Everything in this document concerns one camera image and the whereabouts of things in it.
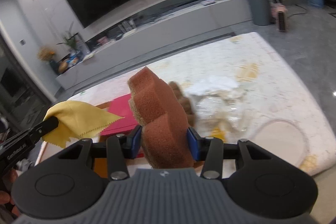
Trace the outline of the clear bubble wrap bag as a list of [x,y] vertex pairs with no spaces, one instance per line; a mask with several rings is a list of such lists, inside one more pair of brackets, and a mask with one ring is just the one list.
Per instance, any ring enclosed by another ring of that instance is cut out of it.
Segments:
[[224,100],[220,97],[203,97],[196,104],[198,133],[220,131],[241,133],[248,128],[249,114],[241,100]]

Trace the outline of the brown flower-shaped sponge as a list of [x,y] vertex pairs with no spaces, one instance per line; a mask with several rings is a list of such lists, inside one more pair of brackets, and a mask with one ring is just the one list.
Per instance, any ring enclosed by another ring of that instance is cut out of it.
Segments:
[[149,164],[155,169],[194,166],[187,141],[187,114],[172,88],[147,67],[127,84],[130,109],[142,126],[141,146]]

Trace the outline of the yellow microfiber cloth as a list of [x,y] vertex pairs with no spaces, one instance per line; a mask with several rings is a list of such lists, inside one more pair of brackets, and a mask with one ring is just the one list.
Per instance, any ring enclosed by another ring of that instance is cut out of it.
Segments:
[[64,101],[48,109],[44,120],[56,117],[56,129],[42,137],[43,141],[61,148],[73,139],[92,139],[112,123],[122,119],[96,106],[80,101]]

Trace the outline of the white paper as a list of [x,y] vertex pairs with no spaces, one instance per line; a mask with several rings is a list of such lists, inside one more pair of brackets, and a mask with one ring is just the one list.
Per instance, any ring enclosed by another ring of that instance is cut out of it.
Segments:
[[223,100],[237,100],[245,94],[244,87],[236,80],[226,76],[209,76],[201,79],[185,92],[197,97],[219,97]]

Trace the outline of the red box lid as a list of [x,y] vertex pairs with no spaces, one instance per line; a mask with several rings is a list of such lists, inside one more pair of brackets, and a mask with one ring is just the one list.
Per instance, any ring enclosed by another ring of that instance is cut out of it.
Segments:
[[101,136],[116,134],[127,135],[135,128],[136,125],[138,125],[129,106],[130,99],[131,94],[129,93],[124,96],[115,98],[110,102],[108,112],[120,116],[121,119],[113,122],[107,128],[105,128],[100,133]]

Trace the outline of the brown knotted plush cushion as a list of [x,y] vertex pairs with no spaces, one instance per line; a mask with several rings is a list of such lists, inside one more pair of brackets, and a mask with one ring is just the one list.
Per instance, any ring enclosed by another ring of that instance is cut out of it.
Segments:
[[176,82],[171,81],[171,82],[168,83],[168,85],[172,88],[173,93],[176,96],[178,102],[183,107],[183,110],[185,111],[185,113],[187,115],[189,125],[191,127],[194,127],[196,116],[195,116],[195,113],[194,113],[193,108],[191,106],[191,102],[190,102],[189,98],[187,98],[186,96],[183,95],[182,90],[180,89],[179,85]]

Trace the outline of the yellow flower vase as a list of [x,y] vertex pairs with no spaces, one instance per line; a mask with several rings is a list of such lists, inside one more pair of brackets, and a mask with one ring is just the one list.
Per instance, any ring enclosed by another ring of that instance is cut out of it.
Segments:
[[41,61],[47,62],[56,75],[59,75],[59,64],[54,60],[55,51],[50,47],[43,46],[39,48],[37,57]]

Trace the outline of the white wifi router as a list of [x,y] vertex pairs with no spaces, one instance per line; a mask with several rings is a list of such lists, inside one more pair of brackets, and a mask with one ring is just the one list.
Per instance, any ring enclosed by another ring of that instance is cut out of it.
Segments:
[[134,34],[137,30],[137,27],[133,19],[122,21],[120,24],[118,24],[118,27],[122,31],[123,37]]

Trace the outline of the grey tv console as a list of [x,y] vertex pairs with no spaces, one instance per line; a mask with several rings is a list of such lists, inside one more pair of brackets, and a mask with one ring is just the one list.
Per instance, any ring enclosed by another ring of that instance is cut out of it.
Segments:
[[98,48],[91,58],[68,69],[56,80],[65,90],[77,89],[80,85],[88,85],[112,74],[113,69],[144,54],[248,20],[251,20],[248,0],[223,0],[208,6],[194,5]]

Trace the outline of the pink space heater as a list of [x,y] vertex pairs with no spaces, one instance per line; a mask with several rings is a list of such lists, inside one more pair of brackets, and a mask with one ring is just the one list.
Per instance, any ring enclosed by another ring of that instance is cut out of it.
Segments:
[[279,0],[269,0],[270,12],[272,18],[275,20],[277,30],[280,32],[287,32],[288,30],[288,17],[287,8]]

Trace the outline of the grey trash bin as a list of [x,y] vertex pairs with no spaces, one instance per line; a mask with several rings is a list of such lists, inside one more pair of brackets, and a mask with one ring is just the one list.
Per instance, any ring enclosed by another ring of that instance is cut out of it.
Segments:
[[251,9],[252,21],[258,26],[270,24],[269,0],[248,0]]

